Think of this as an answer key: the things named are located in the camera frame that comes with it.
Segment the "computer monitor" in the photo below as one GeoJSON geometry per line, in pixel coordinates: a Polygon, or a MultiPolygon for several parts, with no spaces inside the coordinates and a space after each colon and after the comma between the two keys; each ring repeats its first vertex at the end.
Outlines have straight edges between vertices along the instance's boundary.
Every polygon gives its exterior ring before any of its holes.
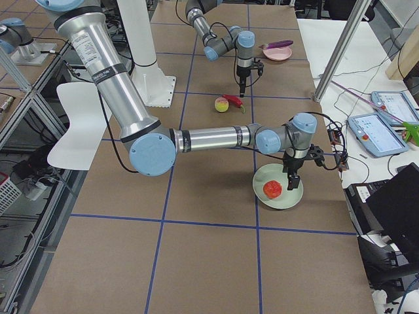
{"type": "Polygon", "coordinates": [[[419,167],[406,166],[367,204],[407,260],[419,262],[419,167]]]}

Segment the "tomato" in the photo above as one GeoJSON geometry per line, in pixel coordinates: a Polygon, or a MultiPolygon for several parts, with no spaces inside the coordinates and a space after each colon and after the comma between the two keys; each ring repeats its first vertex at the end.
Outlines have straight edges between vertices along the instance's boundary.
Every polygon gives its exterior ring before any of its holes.
{"type": "Polygon", "coordinates": [[[282,193],[282,185],[275,180],[271,180],[264,184],[263,192],[268,198],[277,198],[282,193]]]}

